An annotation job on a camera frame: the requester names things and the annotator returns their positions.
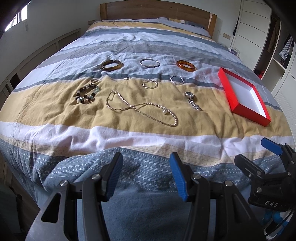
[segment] wall socket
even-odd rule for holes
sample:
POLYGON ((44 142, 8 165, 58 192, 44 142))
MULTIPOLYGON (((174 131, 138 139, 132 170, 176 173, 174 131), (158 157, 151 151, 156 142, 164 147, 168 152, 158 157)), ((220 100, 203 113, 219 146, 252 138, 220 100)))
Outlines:
POLYGON ((223 33, 223 37, 224 37, 224 38, 227 38, 227 39, 230 39, 230 38, 231 38, 230 35, 228 35, 228 34, 226 34, 226 33, 223 33))
POLYGON ((94 22, 96 22, 96 19, 88 21, 87 24, 92 25, 94 22))

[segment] wooden headboard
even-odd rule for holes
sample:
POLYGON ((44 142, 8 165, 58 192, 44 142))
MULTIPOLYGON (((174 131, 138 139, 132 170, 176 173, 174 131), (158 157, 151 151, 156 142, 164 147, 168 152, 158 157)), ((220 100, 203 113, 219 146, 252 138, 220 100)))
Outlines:
POLYGON ((160 0, 125 0, 100 4, 101 20, 174 18, 201 24, 213 36, 217 15, 202 9, 160 0))

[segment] brown garment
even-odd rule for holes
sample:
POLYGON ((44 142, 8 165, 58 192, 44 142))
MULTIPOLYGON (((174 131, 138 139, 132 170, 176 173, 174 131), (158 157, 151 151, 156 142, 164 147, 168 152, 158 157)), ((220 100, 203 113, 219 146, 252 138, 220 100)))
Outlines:
POLYGON ((276 21, 276 24, 274 26, 274 31, 272 33, 272 36, 271 36, 271 40, 269 42, 269 47, 268 47, 268 52, 269 53, 272 53, 274 51, 274 47, 276 45, 276 40, 277 40, 277 36, 279 35, 279 27, 281 25, 281 21, 280 20, 277 20, 276 21))

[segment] watch face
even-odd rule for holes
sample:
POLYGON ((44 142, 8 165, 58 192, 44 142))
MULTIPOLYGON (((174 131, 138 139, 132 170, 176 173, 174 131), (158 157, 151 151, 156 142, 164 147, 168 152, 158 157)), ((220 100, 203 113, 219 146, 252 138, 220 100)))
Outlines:
POLYGON ((185 92, 185 96, 189 99, 189 100, 193 100, 194 99, 194 94, 191 92, 185 92))

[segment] striped bedspread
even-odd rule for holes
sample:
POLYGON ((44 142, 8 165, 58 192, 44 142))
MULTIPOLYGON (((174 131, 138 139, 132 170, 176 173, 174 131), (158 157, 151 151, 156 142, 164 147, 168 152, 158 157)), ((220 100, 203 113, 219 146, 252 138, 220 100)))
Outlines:
MULTIPOLYGON (((126 107, 118 96, 111 96, 110 105, 126 107)), ((173 124, 158 108, 144 106, 141 111, 173 124)), ((168 162, 172 152, 210 180, 229 179, 239 187, 247 186, 249 180, 233 164, 237 154, 266 172, 281 163, 261 147, 263 137, 295 147, 279 104, 250 69, 209 37, 143 20, 94 23, 82 37, 35 68, 0 112, 1 152, 37 202, 40 197, 32 191, 34 185, 50 191, 62 179, 82 180, 100 170, 117 151, 124 156, 118 189, 127 193, 133 188, 134 197, 155 193, 177 200, 168 162), (153 58, 160 66, 147 69, 139 64, 144 58, 153 58), (101 71, 99 65, 112 59, 124 66, 101 71), (197 70, 180 69, 178 60, 193 63, 197 70), (218 78, 220 67, 256 86, 271 117, 267 127, 231 113, 218 78), (182 76, 185 84, 172 84, 173 75, 182 76), (77 104, 76 91, 92 78, 99 79, 100 89, 94 102, 77 104), (158 87, 145 89, 146 79, 156 80, 158 87), (108 109, 106 98, 112 90, 132 105, 151 102, 169 108, 178 117, 178 126, 163 125, 134 110, 108 109), (186 91, 195 94, 202 111, 187 102, 186 91)))

